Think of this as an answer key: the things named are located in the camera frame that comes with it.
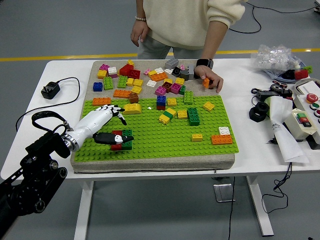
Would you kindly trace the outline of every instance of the wristwatch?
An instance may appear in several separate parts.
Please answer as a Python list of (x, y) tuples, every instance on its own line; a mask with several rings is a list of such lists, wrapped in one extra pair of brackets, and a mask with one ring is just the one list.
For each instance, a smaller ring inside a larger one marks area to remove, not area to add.
[(212, 69), (214, 66), (214, 61), (212, 59), (198, 59), (196, 61), (196, 67), (198, 66), (207, 66)]

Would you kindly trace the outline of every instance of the white table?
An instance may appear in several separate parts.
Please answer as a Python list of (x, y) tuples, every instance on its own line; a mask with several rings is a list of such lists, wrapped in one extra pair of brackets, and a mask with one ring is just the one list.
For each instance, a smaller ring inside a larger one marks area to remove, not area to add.
[[(52, 100), (44, 99), (41, 95), (41, 89), (48, 82), (56, 82), (67, 77), (77, 77), (81, 86), (78, 100), (67, 105), (45, 109), (57, 112), (67, 119), (71, 126), (74, 126), (80, 119), (87, 83), (94, 61), (57, 60), (49, 62), (43, 71), (27, 111), (37, 107), (73, 100), (78, 92), (76, 80), (62, 81), (59, 84), (60, 92)], [(234, 165), (230, 169), (217, 171), (74, 174), (70, 164), (70, 157), (63, 159), (56, 153), (52, 153), (51, 157), (58, 161), (59, 166), (67, 168), (68, 175), (66, 178), (78, 181), (83, 189), (74, 239), (86, 238), (94, 181), (223, 176), (246, 176), (262, 235), (274, 235), (268, 214), (264, 212), (261, 204), (262, 194), (257, 176), (262, 174), (284, 174), (287, 171), (288, 163), (284, 162), (277, 145), (266, 144), (274, 137), (270, 121), (266, 119), (257, 123), (249, 119), (249, 110), (253, 107), (251, 104), (253, 95), (250, 90), (252, 88), (268, 89), (272, 81), (263, 72), (254, 70), (250, 66), (249, 59), (216, 59), (213, 70), (224, 79), (220, 95), (239, 149), (239, 153), (235, 154)], [(32, 126), (32, 114), (27, 114), (21, 122), (1, 170), (3, 179), (7, 179), (20, 168), (20, 161), (27, 154), (24, 148), (45, 133)], [(49, 118), (38, 122), (48, 128), (58, 125), (57, 120)], [(318, 172), (320, 170), (320, 150), (311, 150), (305, 141), (300, 142), (299, 145), (309, 158), (310, 163), (294, 163), (293, 172)]]

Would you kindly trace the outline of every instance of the table leg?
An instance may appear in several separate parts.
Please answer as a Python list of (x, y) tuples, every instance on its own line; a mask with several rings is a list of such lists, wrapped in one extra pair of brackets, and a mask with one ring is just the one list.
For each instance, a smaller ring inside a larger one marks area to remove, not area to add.
[(82, 187), (82, 195), (74, 233), (75, 240), (85, 240), (87, 236), (91, 199), (94, 191), (94, 181), (83, 181), (80, 182), (80, 185)]
[(265, 203), (262, 199), (262, 194), (257, 181), (258, 176), (246, 176), (248, 186), (250, 189), (253, 205), (255, 208), (256, 216), (260, 225), (263, 237), (271, 237), (274, 235), (268, 214), (264, 211), (266, 209)]

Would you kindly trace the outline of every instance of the gray pants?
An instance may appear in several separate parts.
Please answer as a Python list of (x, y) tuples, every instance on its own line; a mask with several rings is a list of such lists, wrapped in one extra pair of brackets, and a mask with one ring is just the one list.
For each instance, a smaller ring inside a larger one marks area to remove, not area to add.
[[(199, 59), (202, 49), (189, 50), (181, 47), (172, 47), (176, 59)], [(139, 42), (137, 59), (166, 59), (171, 46), (162, 44), (150, 36), (146, 36), (143, 42)]]

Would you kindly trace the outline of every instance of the bracelet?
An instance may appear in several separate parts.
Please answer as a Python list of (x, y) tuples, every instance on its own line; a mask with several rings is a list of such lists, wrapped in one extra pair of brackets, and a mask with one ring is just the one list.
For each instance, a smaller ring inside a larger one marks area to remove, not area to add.
[(135, 19), (136, 20), (139, 20), (139, 21), (147, 21), (147, 19), (146, 18), (142, 18), (142, 17), (137, 17), (137, 16), (135, 16)]

